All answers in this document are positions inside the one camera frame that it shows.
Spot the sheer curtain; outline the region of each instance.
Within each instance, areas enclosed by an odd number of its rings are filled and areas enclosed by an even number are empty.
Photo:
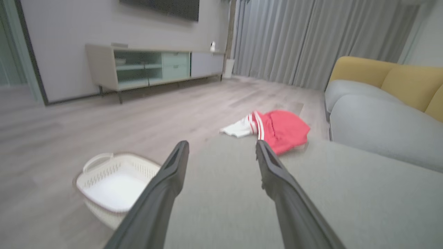
[[[341,56],[397,62],[418,8],[397,0],[240,1],[233,72],[324,90]]]

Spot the white vase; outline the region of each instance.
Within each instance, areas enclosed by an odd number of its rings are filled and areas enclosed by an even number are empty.
[[[234,62],[233,59],[227,59],[226,60],[226,68],[225,73],[223,74],[223,78],[230,79],[232,77],[232,70],[234,69]]]

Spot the tv stand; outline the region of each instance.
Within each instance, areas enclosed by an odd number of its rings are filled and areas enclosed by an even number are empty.
[[[190,79],[220,75],[224,53],[136,49],[86,44],[94,84],[121,92]]]

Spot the cabinet leg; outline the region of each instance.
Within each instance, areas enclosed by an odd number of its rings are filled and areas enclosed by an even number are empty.
[[[118,91],[117,95],[118,95],[118,101],[120,101],[120,105],[123,104],[123,99],[121,98],[121,91]]]

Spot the drawer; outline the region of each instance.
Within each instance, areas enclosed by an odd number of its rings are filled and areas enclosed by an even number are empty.
[[[175,65],[163,67],[163,80],[175,80],[189,78],[189,66]]]
[[[164,66],[189,65],[189,53],[167,52],[162,54]]]

